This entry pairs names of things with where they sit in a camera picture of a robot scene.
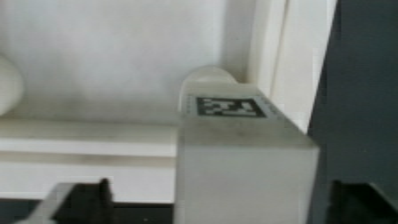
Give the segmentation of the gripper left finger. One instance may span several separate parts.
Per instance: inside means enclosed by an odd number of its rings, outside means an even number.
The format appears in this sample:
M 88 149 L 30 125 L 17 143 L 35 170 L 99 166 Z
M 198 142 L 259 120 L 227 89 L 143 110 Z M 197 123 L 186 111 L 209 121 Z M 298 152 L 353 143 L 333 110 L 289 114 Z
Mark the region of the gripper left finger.
M 56 184 L 30 215 L 14 224 L 113 224 L 108 179 Z

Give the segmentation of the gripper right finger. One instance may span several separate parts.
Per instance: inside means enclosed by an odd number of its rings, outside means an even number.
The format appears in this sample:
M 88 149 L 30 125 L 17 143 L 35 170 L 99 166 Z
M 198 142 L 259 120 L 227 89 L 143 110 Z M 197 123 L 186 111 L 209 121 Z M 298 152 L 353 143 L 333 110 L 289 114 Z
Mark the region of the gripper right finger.
M 332 182 L 326 224 L 398 224 L 398 208 L 372 183 Z

